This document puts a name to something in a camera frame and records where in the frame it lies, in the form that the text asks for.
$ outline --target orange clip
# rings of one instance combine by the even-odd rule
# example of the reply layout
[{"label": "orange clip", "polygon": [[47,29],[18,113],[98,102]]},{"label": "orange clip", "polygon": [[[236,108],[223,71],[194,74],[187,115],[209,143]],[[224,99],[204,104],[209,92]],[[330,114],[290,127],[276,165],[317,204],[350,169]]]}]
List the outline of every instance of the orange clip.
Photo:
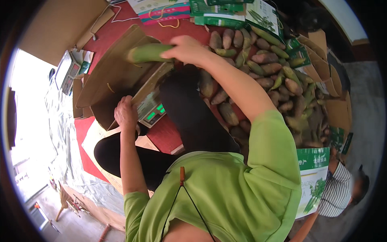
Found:
[{"label": "orange clip", "polygon": [[184,180],[185,180],[185,170],[184,167],[180,167],[180,186],[182,187],[184,185]]}]

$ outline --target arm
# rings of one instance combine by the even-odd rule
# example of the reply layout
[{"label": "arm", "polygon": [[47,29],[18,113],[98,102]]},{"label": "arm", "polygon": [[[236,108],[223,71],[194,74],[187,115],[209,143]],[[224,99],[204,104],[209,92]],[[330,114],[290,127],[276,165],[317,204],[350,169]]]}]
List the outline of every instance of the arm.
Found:
[{"label": "arm", "polygon": [[148,195],[145,178],[135,146],[137,109],[130,104],[131,96],[121,99],[114,110],[114,118],[121,127],[120,172],[123,194],[142,192]]},{"label": "arm", "polygon": [[312,228],[314,222],[316,221],[316,218],[318,216],[318,211],[312,213],[308,219],[305,221],[305,223],[302,225],[300,230],[296,233],[296,235],[289,241],[289,242],[302,242],[308,235],[310,229]]},{"label": "arm", "polygon": [[337,166],[339,165],[339,161],[336,159],[336,154],[337,154],[337,150],[335,147],[333,147],[331,150],[330,150],[331,154],[329,156],[329,164],[328,164],[328,170],[334,174],[336,169],[337,169]]},{"label": "arm", "polygon": [[176,47],[161,54],[204,68],[223,87],[246,117],[253,122],[266,110],[277,110],[265,90],[249,75],[229,65],[222,57],[203,48],[189,36],[171,40]]}]

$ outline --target green shirt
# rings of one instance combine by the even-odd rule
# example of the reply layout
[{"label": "green shirt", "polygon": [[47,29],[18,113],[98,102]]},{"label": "green shirt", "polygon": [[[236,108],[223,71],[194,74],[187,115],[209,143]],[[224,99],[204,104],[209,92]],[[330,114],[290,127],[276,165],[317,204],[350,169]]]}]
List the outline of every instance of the green shirt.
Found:
[{"label": "green shirt", "polygon": [[[168,169],[150,199],[124,195],[126,241],[160,241],[164,222],[180,186],[184,186],[210,231],[222,242],[284,241],[301,199],[296,146],[282,115],[266,111],[252,124],[248,165],[237,153],[196,151],[181,156]],[[187,193],[181,189],[168,217],[207,231]]]}]

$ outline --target hair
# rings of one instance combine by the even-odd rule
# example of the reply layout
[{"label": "hair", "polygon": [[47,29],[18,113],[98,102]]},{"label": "hair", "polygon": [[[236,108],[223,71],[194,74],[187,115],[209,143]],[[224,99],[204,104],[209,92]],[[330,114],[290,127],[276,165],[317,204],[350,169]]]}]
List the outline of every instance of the hair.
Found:
[{"label": "hair", "polygon": [[361,192],[360,192],[360,195],[353,198],[352,203],[354,205],[358,204],[365,197],[370,187],[370,178],[364,173],[363,165],[360,166],[358,172],[359,172],[359,179],[361,180],[361,185],[360,185]]}]

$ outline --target plastic sheet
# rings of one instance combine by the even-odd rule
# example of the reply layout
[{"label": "plastic sheet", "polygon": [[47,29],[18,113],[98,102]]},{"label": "plastic sheet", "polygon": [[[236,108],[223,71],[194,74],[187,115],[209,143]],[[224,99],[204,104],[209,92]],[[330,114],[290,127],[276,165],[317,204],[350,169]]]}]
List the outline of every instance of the plastic sheet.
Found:
[{"label": "plastic sheet", "polygon": [[57,153],[49,164],[53,177],[92,200],[97,206],[124,215],[123,196],[109,183],[83,170],[72,112],[66,96],[53,82],[45,96],[52,145]]}]

